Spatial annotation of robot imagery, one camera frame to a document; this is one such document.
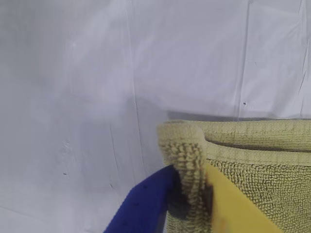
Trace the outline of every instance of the yellow plastic piece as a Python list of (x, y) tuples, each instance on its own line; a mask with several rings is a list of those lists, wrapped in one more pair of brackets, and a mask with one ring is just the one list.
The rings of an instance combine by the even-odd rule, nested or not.
[(207, 183), (213, 186), (213, 233), (281, 233), (254, 203), (224, 174), (207, 164)]

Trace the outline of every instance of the towel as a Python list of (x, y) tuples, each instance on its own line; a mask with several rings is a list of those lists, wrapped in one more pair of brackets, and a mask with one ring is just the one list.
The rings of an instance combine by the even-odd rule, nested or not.
[(187, 220), (168, 233), (210, 232), (205, 164), (218, 168), (285, 233), (311, 232), (311, 121), (170, 121), (157, 128), (165, 163), (179, 172)]

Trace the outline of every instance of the green towel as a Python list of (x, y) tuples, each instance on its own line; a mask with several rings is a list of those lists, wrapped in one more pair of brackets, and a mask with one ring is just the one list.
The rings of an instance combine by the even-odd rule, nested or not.
[(311, 121), (171, 121), (157, 133), (191, 205), (186, 221), (168, 215), (168, 233), (210, 232), (202, 200), (206, 162), (285, 233), (311, 232)]

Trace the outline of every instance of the wrinkled white sheet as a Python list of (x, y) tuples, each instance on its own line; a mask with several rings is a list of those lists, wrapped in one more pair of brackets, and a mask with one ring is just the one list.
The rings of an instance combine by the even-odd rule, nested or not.
[(0, 232), (100, 233), (168, 119), (309, 118), (307, 0), (0, 2)]

